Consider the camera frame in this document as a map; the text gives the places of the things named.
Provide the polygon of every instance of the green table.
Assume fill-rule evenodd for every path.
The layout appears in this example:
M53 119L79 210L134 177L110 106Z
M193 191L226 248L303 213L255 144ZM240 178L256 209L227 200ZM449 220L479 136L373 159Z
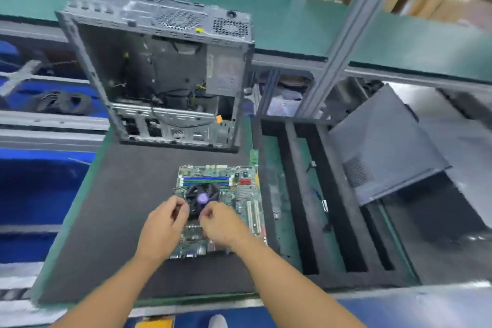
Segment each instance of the green table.
M56 21L66 0L2 0L0 15ZM324 56L347 13L335 2L192 0L253 15L257 49ZM381 13L353 61L492 82L492 35L473 27Z

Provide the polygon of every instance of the person's right hand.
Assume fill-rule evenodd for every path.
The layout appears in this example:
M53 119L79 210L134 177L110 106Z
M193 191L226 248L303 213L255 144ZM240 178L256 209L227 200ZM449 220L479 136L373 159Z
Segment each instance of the person's right hand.
M253 234L234 209L222 202L211 201L200 213L200 225L213 242L236 251L237 246Z

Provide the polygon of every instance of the gray foam mat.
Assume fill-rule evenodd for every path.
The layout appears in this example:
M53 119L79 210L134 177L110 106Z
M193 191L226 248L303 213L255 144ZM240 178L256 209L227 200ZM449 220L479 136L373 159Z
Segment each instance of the gray foam mat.
M122 145L110 137L93 185L44 284L40 304L78 302L122 267L134 254L148 213L173 194L179 166L249 163L249 151ZM139 299L252 292L253 282L241 260L219 254L163 263Z

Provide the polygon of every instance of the cooling fan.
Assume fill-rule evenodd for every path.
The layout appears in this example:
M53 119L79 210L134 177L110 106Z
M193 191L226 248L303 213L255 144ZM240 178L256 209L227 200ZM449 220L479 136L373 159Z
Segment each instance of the cooling fan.
M210 201L217 201L220 188L214 183L202 183L190 185L185 200L189 205L189 219L198 219L203 208Z

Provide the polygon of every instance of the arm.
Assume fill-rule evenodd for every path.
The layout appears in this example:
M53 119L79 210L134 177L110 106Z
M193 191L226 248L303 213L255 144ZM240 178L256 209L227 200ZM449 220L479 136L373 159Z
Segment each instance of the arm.
M277 326L364 328L334 298L255 238L231 207L209 203L200 224L209 238L241 258Z
M145 283L176 248L188 214L188 204L176 196L151 212L133 258L52 328L122 327Z

